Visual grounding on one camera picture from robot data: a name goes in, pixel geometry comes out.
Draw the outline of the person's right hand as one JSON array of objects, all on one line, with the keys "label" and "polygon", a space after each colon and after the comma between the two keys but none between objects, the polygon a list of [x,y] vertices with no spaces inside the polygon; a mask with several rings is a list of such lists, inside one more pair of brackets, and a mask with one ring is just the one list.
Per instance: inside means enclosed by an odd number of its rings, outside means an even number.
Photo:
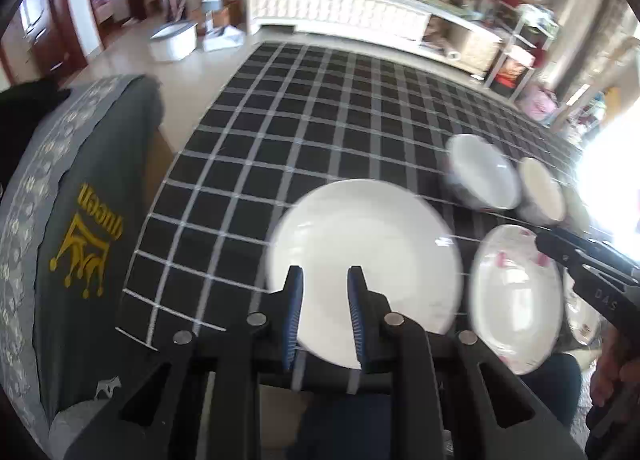
[{"label": "person's right hand", "polygon": [[603,407],[611,398],[618,381],[639,383],[639,359],[623,361],[622,338],[610,325],[606,328],[602,341],[602,353],[597,361],[596,370],[591,376],[590,397],[594,406]]}]

